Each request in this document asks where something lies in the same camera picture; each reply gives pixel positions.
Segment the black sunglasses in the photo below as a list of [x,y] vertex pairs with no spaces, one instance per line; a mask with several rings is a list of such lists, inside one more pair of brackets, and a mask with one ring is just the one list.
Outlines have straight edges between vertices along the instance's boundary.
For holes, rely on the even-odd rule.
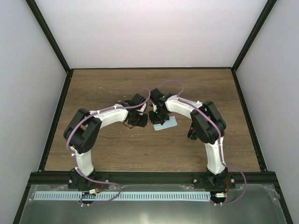
[[190,140],[196,140],[198,138],[193,123],[191,123],[187,136]]

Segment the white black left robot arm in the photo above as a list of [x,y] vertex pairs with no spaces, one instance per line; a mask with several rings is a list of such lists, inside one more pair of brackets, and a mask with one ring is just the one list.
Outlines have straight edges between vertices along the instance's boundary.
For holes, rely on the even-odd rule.
[[145,127],[148,115],[144,113],[151,94],[145,98],[139,93],[131,100],[119,101],[111,107],[89,111],[79,109],[64,131],[66,148],[75,160],[76,172],[72,183],[89,189],[94,184],[111,184],[105,180],[95,180],[91,149],[94,147],[100,129],[113,123],[127,123],[133,127]]

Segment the light blue cleaning cloth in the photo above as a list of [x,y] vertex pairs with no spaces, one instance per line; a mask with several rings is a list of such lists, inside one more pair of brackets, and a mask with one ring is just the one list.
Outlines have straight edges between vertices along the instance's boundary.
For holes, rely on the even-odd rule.
[[154,124],[153,127],[154,127],[155,131],[161,131],[161,130],[164,130],[164,129],[167,129],[167,128],[175,127],[177,125],[178,124],[177,124],[177,120],[176,120],[175,116],[170,116],[169,120],[165,121],[162,125],[161,124]]

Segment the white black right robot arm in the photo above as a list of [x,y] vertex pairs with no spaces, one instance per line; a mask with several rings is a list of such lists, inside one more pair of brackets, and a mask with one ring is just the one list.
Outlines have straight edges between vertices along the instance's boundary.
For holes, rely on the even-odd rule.
[[188,138],[201,140],[207,154],[207,181],[213,188],[224,183],[228,168],[224,165],[223,136],[226,123],[212,101],[190,101],[173,93],[164,95],[159,89],[151,91],[153,110],[149,118],[156,130],[175,126],[170,113],[178,113],[192,120]]

